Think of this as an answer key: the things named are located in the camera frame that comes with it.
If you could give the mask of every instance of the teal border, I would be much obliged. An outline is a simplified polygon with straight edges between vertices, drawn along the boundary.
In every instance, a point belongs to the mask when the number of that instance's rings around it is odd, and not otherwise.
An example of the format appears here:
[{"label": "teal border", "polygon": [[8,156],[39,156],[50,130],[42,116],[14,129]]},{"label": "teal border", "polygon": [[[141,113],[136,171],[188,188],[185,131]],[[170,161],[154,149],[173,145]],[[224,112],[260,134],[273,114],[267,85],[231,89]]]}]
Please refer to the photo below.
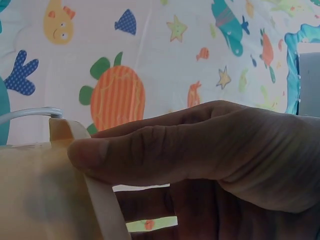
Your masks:
[{"label": "teal border", "polygon": [[297,33],[287,33],[284,41],[287,45],[286,61],[289,68],[287,80],[287,114],[296,114],[300,96],[300,78],[297,69],[298,43],[308,39],[310,43],[320,43],[320,25],[302,24]]}]

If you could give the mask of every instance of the clear plastic tubing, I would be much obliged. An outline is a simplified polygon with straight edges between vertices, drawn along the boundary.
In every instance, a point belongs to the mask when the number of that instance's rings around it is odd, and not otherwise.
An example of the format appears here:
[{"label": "clear plastic tubing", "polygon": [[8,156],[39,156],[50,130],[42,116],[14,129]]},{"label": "clear plastic tubing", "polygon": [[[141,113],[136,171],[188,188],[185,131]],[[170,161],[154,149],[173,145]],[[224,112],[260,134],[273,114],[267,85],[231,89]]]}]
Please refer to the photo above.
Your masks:
[{"label": "clear plastic tubing", "polygon": [[42,116],[49,116],[51,118],[55,119],[62,119],[63,118],[63,112],[59,108],[55,107],[40,107],[40,108],[28,108],[28,109],[23,109],[23,110],[18,110],[18,111],[12,111],[7,114],[1,115],[0,116],[0,125],[5,124],[6,122],[24,117],[24,116],[32,116],[32,115],[42,115]]}]

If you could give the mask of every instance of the orange striped turtle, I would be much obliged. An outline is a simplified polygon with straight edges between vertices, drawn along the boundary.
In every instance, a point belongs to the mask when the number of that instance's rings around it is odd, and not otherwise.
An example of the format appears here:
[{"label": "orange striped turtle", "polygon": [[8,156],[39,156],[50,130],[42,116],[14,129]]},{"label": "orange striped turtle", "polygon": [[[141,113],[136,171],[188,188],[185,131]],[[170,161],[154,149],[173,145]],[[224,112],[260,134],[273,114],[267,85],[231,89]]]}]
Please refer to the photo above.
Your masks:
[{"label": "orange striped turtle", "polygon": [[144,117],[144,85],[133,69],[121,65],[122,55],[120,52],[115,57],[113,67],[106,57],[96,61],[90,69],[98,80],[95,88],[85,85],[80,90],[80,103],[91,108],[90,134]]}]

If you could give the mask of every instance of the green turtle flipper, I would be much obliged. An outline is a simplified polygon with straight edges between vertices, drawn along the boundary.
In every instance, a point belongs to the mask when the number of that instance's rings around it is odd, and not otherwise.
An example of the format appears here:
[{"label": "green turtle flipper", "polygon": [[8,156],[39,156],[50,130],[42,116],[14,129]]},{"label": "green turtle flipper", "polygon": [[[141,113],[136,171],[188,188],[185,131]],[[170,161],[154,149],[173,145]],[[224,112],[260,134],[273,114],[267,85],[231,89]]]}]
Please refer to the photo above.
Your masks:
[{"label": "green turtle flipper", "polygon": [[82,105],[88,106],[91,102],[91,96],[94,89],[90,86],[83,86],[79,92],[79,102]]},{"label": "green turtle flipper", "polygon": [[92,134],[96,134],[97,132],[98,132],[98,129],[96,128],[96,126],[92,123],[90,126],[88,126],[87,128],[86,128],[86,130],[88,131],[88,133],[90,134],[90,135],[92,135]]},{"label": "green turtle flipper", "polygon": [[91,76],[99,80],[101,75],[110,68],[110,61],[106,57],[101,57],[98,61],[96,61],[92,67],[90,68]]},{"label": "green turtle flipper", "polygon": [[114,67],[121,65],[122,55],[123,55],[123,52],[119,52],[118,55],[115,57],[114,64],[113,64]]}]

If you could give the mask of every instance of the gray object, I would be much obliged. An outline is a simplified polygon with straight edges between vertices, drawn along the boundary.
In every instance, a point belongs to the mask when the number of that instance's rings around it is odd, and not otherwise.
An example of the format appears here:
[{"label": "gray object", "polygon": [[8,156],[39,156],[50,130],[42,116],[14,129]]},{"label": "gray object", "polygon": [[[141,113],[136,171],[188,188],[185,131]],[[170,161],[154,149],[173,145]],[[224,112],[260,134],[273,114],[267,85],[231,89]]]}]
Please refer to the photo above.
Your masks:
[{"label": "gray object", "polygon": [[300,103],[298,114],[320,118],[320,52],[299,56]]}]

